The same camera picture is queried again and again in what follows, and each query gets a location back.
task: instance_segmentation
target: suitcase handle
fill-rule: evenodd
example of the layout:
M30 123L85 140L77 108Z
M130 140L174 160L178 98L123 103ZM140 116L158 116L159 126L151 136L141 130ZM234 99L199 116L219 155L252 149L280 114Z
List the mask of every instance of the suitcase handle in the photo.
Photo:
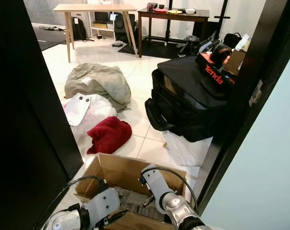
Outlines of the suitcase handle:
M155 102L151 98L145 102L145 109L149 122L154 129L159 131L167 131L175 127L175 125L168 123L162 117Z

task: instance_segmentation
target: wooden desk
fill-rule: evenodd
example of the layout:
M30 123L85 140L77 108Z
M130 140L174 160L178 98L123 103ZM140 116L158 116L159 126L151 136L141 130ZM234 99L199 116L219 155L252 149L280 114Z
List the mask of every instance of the wooden desk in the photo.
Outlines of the wooden desk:
M137 50L135 46L134 33L132 31L132 26L130 22L130 18L128 15L129 11L136 11L136 8L132 7L128 4L58 4L54 11L56 12L64 12L65 17L65 34L67 41L67 57L68 62L70 62L70 41L72 42L73 49L74 47L74 35L73 35L73 26L71 20L71 12L122 12L125 29L129 41L129 45L131 46L131 42L134 47L135 56L137 57Z
M149 41L151 39L151 21L152 18L160 18L160 19L168 19L168 20L177 20L177 21L190 21L190 22L199 22L202 23L201 30L201 40L204 39L206 26L208 22L208 18L210 16L209 10L196 10L194 14L171 14L171 13L159 13L155 11L147 11L147 8L138 11L139 13L139 57L142 57L142 17L149 18L149 32L148 37Z

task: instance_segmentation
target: red towel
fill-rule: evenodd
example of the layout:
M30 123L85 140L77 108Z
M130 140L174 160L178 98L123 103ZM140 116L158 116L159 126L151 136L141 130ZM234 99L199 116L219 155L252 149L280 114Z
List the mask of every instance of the red towel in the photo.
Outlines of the red towel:
M115 116L109 116L87 134L93 138L93 146L88 149L87 154L98 152L111 154L130 139L132 130L127 122L120 121Z

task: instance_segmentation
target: dark wooden table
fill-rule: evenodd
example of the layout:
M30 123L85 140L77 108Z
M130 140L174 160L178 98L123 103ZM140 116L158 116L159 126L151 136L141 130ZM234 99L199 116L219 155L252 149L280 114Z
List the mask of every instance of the dark wooden table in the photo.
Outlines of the dark wooden table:
M142 10L138 11L139 13L139 57L142 57L142 17L149 18L149 34L148 38L149 41L151 40L151 21L152 18L160 18L160 19L167 19L167 20L177 20L177 21L189 21L189 22L198 22L202 23L202 30L201 30L201 40L204 39L205 31L206 31L206 25L208 22L208 18L210 16L209 10L196 10L194 14L187 14L187 13L181 13L181 14L171 14L171 13L159 13L155 11L147 11L147 8L144 8Z

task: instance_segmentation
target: gray fabric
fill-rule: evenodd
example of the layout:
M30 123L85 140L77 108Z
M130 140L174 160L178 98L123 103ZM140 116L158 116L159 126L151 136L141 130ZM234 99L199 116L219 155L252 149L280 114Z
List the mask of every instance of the gray fabric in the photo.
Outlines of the gray fabric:
M88 85L82 81L87 77L91 79ZM80 64L69 74L64 90L66 98L71 98L78 92L84 95L102 95L117 112L124 110L131 100L129 85L117 66Z

